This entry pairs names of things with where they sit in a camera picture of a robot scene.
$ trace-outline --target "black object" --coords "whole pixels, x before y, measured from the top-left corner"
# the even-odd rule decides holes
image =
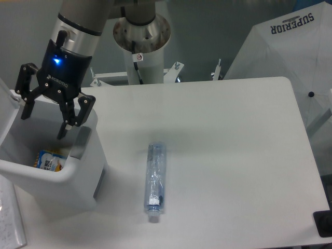
[[[321,237],[332,237],[332,211],[317,211],[313,213],[318,233]]]
[[[41,68],[33,63],[21,66],[15,92],[25,101],[21,118],[30,117],[35,99],[44,95],[57,102],[63,116],[63,123],[58,133],[58,139],[65,137],[66,126],[80,126],[89,117],[95,103],[95,97],[81,92],[81,84],[92,57],[80,56],[62,48],[67,32],[61,30],[57,41],[52,40],[46,49]],[[38,87],[30,91],[32,75],[37,76]],[[78,97],[80,111],[75,115],[74,98]]]

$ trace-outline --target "bolt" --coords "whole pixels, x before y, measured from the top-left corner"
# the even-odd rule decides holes
[[[93,71],[92,67],[90,68],[90,71],[91,71],[91,74],[92,74],[92,78],[94,78],[95,74],[94,74],[94,71]]]

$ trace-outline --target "robotic arm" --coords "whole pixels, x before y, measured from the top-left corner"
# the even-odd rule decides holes
[[[30,117],[35,99],[44,95],[57,102],[63,116],[58,139],[65,137],[72,126],[85,123],[95,103],[95,97],[81,92],[81,83],[91,62],[105,23],[112,17],[112,8],[135,25],[146,25],[155,16],[155,0],[64,0],[48,43],[41,68],[33,63],[20,68],[15,92],[25,102],[21,118]],[[30,90],[36,75],[38,87]],[[80,111],[75,115],[74,99]]]

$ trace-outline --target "gray wall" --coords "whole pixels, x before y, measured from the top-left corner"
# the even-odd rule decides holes
[[[185,64],[184,81],[209,80],[218,59],[227,69],[251,27],[289,13],[295,0],[169,0],[157,12],[170,23],[172,37],[165,49],[165,67]],[[0,77],[14,88],[20,65],[41,66],[61,1],[0,2]],[[113,40],[109,20],[92,59],[95,73],[123,72],[121,51]],[[83,86],[91,83],[87,72]]]

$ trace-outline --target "blue led light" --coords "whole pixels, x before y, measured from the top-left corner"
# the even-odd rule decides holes
[[[59,65],[61,63],[61,60],[59,60],[59,59],[54,58],[53,60],[56,62],[57,65]]]

